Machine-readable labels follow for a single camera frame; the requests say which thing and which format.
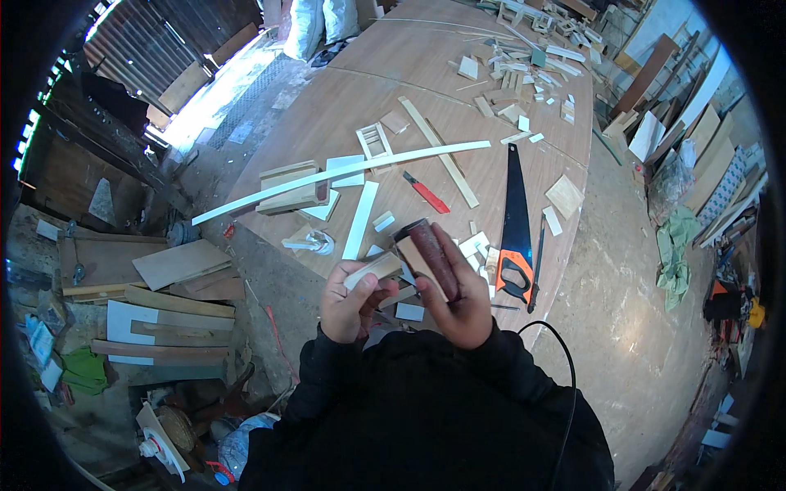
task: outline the green cloth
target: green cloth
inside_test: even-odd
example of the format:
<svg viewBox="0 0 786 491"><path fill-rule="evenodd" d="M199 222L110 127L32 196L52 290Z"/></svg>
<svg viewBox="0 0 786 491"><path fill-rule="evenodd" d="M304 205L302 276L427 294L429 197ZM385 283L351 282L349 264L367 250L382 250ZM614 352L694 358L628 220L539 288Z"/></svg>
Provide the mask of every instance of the green cloth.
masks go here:
<svg viewBox="0 0 786 491"><path fill-rule="evenodd" d="M680 206L658 229L656 238L662 268L656 286L666 290L666 311L678 306L690 284L690 266L683 259L685 246L701 230L701 224L689 208Z"/></svg>
<svg viewBox="0 0 786 491"><path fill-rule="evenodd" d="M82 346L63 358L63 376L61 380L73 390L88 395L99 395L109 383L104 373L104 355L98 356L90 351L89 346Z"/></svg>

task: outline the black sweatshirt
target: black sweatshirt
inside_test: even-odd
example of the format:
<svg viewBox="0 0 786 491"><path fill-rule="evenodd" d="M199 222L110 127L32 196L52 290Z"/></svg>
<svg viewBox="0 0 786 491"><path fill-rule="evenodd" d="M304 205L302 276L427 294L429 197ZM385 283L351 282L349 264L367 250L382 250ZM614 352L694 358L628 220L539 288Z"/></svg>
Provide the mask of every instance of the black sweatshirt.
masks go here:
<svg viewBox="0 0 786 491"><path fill-rule="evenodd" d="M318 328L273 430L253 430L239 489L547 489L572 389L500 331L471 351L392 332L361 352ZM614 464L581 392L557 489L612 489Z"/></svg>

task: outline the workbench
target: workbench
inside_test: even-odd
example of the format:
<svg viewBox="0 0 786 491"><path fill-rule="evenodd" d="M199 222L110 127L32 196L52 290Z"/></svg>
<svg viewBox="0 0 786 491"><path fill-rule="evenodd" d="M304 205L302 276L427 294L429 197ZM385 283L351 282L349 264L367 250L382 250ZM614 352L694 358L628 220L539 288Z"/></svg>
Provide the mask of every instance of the workbench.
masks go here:
<svg viewBox="0 0 786 491"><path fill-rule="evenodd" d="M542 35L525 27L526 23L525 19L516 28L517 31L537 42ZM249 160L227 201L258 192L260 172L310 159L316 160L324 168L328 158L362 154L355 131L378 122L391 110L396 110L410 121L410 126L401 134L394 135L386 130L394 153L429 147L424 135L399 103L398 98L405 96L423 117L431 121L447 144L478 140L491 142L491 148L454 154L480 205L471 210L468 208L437 157L402 163L377 176L367 171L366 180L377 181L380 187L358 257L364 257L372 244L390 248L393 244L390 235L419 218L438 222L460 241L471 236L469 221L473 220L477 229L486 233L491 246L498 249L505 214L508 162L507 145L502 145L500 140L519 131L502 119L484 118L472 103L474 97L499 87L499 82L489 77L488 68L481 65L478 76L478 82L488 80L487 83L457 91L474 82L457 75L456 69L449 66L447 61L459 61L461 55L468 56L474 46L485 41L486 38L465 41L485 35L473 28L510 35L495 23L495 17L451 0L409 0L394 8L384 20L375 22L339 53L322 73L313 78ZM467 35L459 31L480 34ZM519 40L505 42L523 46ZM581 64L572 60L567 60L567 63L581 69L583 76L567 75L568 81L565 81L557 73L551 74L562 84L562 87L552 90L544 86L546 98L556 99L554 104L534 101L532 85L524 87L524 102L520 104L530 118L533 133L543 133L545 136L537 143L530 143L526 138L516 142L527 191L533 262L539 247L542 209L552 205L545 197L545 191L562 174L579 190L583 191L586 186L592 126L592 77ZM568 94L575 99L574 125L560 117L561 101ZM438 214L423 201L403 178L404 170L441 198L451 212ZM307 268L327 277L341 258L362 186L337 190L341 196L329 221L323 222L317 218L310 220L314 228L323 230L336 241L336 248L331 255L301 252L295 256L292 250L281 246L283 239L289 238L309 222L301 214L265 216L255 212L254 207L248 207L237 211L235 216L239 223L279 247L284 254L296 257ZM377 233L371 220L386 211L393 214L395 223ZM553 237L548 230L546 232L539 281L541 291L537 309L532 315L527 314L526 306L521 301L503 291L497 292L494 303L521 307L519 312L494 309L493 314L500 328L518 330L529 321L545 318L571 253L579 213L580 209L566 219L557 212L563 233ZM538 332L538 329L533 328L523 334L528 349L532 347Z"/></svg>

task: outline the black power cord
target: black power cord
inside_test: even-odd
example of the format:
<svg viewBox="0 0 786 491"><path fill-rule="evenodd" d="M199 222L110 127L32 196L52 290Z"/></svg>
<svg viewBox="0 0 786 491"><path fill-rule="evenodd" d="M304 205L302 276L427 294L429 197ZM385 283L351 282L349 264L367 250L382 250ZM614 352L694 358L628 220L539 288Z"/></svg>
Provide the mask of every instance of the black power cord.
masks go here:
<svg viewBox="0 0 786 491"><path fill-rule="evenodd" d="M554 470L551 474L551 482L549 483L549 491L554 489L556 486L556 477L560 472L560 463L562 462L562 454L565 452L565 445L567 444L567 436L571 433L571 424L573 424L573 413L576 410L576 370L573 367L573 358L571 358L571 352L568 350L565 341L562 340L560 335L556 332L556 329L551 327L546 321L533 321L521 329L519 329L519 335L524 332L524 329L530 327L531 325L540 324L544 325L556 336L556 340L560 342L562 345L562 349L565 351L565 356L567 356L567 364L571 367L571 387L573 387L573 404L571 405L571 414L567 417L567 424L565 425L565 433L562 435L562 446L560 447L560 452L556 455L556 462L554 463Z"/></svg>

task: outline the red utility knife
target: red utility knife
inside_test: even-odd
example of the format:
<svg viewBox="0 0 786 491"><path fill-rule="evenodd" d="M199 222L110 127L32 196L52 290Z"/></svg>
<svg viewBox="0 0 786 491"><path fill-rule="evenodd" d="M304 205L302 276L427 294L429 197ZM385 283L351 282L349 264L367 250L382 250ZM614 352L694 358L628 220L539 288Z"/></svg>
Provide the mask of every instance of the red utility knife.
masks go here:
<svg viewBox="0 0 786 491"><path fill-rule="evenodd" d="M434 196L433 192L429 191L422 182L412 177L412 175L410 175L410 173L406 170L404 171L404 178L410 182L412 187L415 188L415 191L417 191L419 195L423 196L423 199L428 201L428 204L432 205L435 210L437 210L439 213L450 213L450 209L440 198Z"/></svg>

